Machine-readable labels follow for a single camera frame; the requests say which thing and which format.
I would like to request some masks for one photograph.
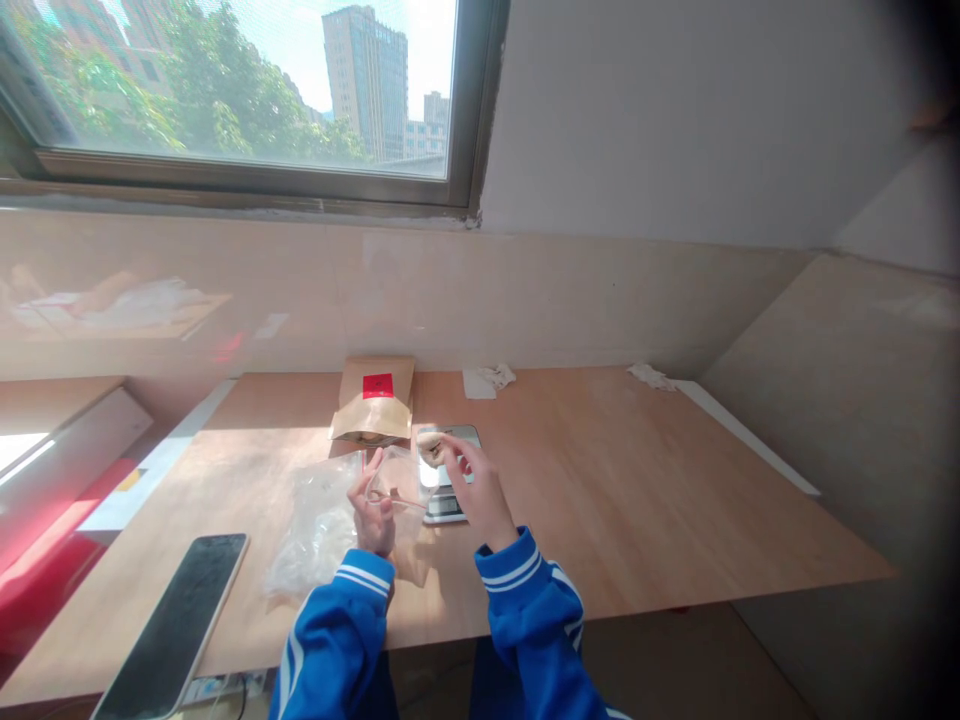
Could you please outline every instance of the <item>tree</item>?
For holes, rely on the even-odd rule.
[[[296,85],[240,32],[229,1],[204,15],[174,6],[164,60],[181,138],[193,152],[296,163],[357,164],[363,144],[344,121],[309,122]]]
[[[96,149],[182,152],[174,108],[101,52],[81,55],[66,34],[14,14],[14,27],[82,141]]]
[[[170,96],[141,88],[100,51],[81,52],[56,25],[15,27],[85,147],[356,166],[368,160],[344,120],[311,123],[296,85],[240,32],[229,1],[204,14],[174,3],[163,58]]]

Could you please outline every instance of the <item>smartphone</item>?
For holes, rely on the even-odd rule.
[[[208,535],[190,545],[137,644],[91,716],[163,720],[193,680],[249,539]]]

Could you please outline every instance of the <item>sky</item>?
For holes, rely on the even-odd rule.
[[[407,36],[407,98],[412,120],[423,119],[423,96],[438,90],[450,97],[456,0],[232,0],[240,30],[270,62],[290,75],[307,105],[333,108],[323,52],[327,13],[348,5],[370,5],[377,20]],[[34,0],[51,17],[48,0]],[[122,30],[128,24],[120,0],[101,0]],[[216,8],[218,0],[199,0]]]

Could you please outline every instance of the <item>digital scale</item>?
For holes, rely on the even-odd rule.
[[[420,432],[442,432],[447,435],[453,435],[455,438],[466,440],[477,447],[480,445],[480,435],[473,425],[450,425],[447,427],[425,427],[420,428]],[[453,485],[450,484],[450,476],[447,475],[447,468],[441,465],[438,468],[432,468],[427,465],[422,456],[420,457],[420,485],[426,488],[435,487],[437,492],[427,504],[427,514],[423,522],[428,525],[436,525],[445,522],[460,522],[466,520],[467,516],[460,509],[460,503],[457,502],[457,496],[453,492]],[[473,474],[464,476],[468,483],[473,482]]]

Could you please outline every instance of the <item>jacket sleeve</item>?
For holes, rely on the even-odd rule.
[[[528,718],[625,718],[608,709],[580,661],[583,603],[556,563],[540,555],[526,527],[510,547],[476,554],[490,596],[497,654],[520,675]]]
[[[383,647],[394,574],[386,560],[354,549],[333,582],[310,593],[283,650],[269,720],[353,713]]]

